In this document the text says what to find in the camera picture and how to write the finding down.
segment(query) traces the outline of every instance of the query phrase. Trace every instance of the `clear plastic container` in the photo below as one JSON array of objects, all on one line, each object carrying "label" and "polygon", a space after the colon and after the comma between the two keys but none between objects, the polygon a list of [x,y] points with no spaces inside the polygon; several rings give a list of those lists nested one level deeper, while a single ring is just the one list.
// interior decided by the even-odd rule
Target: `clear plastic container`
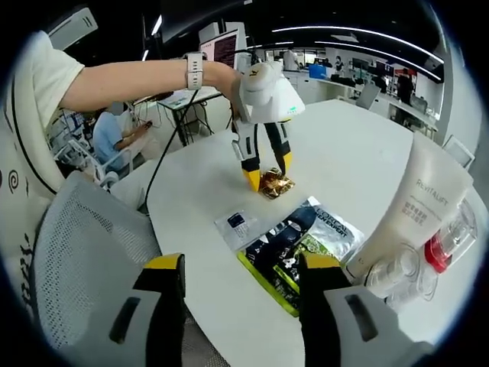
[{"label": "clear plastic container", "polygon": [[404,283],[416,282],[419,254],[403,245],[393,258],[380,260],[367,275],[365,287],[379,298],[385,298]]},{"label": "clear plastic container", "polygon": [[477,237],[474,212],[463,200],[455,216],[424,245],[426,261],[441,274],[463,256]]},{"label": "clear plastic container", "polygon": [[393,289],[386,299],[386,304],[393,310],[400,311],[415,298],[421,297],[423,300],[430,301],[435,294],[437,284],[438,273],[430,264],[422,261],[416,281],[404,281]]}]

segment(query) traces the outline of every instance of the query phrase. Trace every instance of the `red cap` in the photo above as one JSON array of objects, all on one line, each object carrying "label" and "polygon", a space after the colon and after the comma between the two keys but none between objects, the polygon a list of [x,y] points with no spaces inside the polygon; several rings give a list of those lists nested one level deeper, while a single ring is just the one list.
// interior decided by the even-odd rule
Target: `red cap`
[{"label": "red cap", "polygon": [[449,261],[447,261],[449,258],[450,256],[443,253],[439,233],[425,243],[425,259],[437,273],[441,274],[446,270],[449,266]]}]

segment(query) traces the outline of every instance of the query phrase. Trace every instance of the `blue box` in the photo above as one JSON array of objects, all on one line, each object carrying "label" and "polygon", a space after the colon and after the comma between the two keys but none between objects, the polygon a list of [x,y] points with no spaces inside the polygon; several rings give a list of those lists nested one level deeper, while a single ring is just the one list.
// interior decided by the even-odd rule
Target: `blue box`
[{"label": "blue box", "polygon": [[326,67],[312,63],[309,65],[309,78],[326,79]]}]

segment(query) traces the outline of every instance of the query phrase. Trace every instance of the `white tube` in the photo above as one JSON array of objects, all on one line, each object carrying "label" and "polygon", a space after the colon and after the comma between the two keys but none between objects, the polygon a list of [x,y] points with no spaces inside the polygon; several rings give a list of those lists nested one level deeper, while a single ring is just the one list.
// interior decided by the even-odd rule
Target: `white tube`
[{"label": "white tube", "polygon": [[421,247],[455,213],[472,181],[450,155],[416,132],[406,171],[389,209],[348,262],[351,275],[360,278],[402,244]]}]

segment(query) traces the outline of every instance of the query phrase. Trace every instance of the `gold packet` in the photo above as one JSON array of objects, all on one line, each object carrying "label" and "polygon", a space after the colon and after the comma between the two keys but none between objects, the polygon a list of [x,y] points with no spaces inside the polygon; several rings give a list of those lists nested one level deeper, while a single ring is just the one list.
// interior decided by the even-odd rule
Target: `gold packet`
[{"label": "gold packet", "polygon": [[269,199],[276,199],[286,193],[295,183],[276,168],[265,172],[260,179],[260,191]]}]

